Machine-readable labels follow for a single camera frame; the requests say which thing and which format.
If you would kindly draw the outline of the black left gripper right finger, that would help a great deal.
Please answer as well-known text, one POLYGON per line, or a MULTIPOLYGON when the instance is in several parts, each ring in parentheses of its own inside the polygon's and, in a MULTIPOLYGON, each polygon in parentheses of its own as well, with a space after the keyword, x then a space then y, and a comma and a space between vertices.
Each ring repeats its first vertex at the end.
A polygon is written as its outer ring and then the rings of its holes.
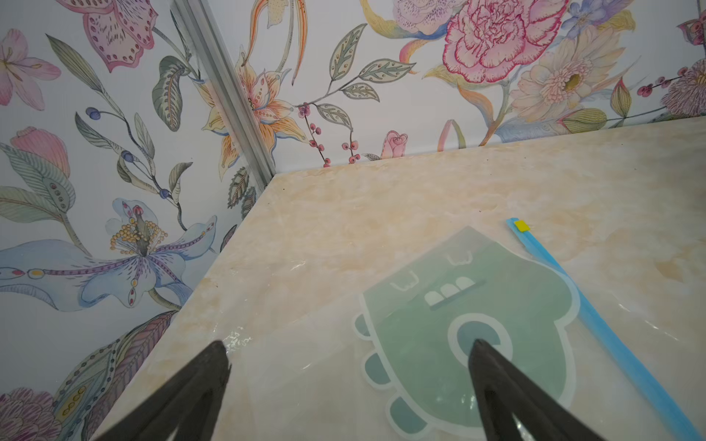
POLYGON ((488 440, 522 439, 519 424, 535 440, 601 439, 487 341, 474 342, 468 369, 488 440))

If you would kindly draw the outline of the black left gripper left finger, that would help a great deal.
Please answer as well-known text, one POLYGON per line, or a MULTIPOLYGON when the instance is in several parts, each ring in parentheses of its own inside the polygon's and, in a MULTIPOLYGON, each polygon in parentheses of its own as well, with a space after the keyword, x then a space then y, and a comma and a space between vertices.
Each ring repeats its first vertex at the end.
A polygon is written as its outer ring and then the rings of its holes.
POLYGON ((210 440, 231 365, 222 341, 211 342, 100 440, 210 440))

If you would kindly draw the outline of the clear zip-top bag green print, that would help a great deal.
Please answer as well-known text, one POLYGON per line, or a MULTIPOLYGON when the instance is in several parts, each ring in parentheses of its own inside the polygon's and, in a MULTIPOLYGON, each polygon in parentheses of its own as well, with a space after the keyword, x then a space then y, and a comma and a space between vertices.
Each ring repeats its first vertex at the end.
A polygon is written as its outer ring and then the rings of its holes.
POLYGON ((676 397, 530 233, 466 227, 331 280, 269 268, 222 328, 247 440, 481 440, 468 362, 485 343, 610 440, 698 440, 676 397))

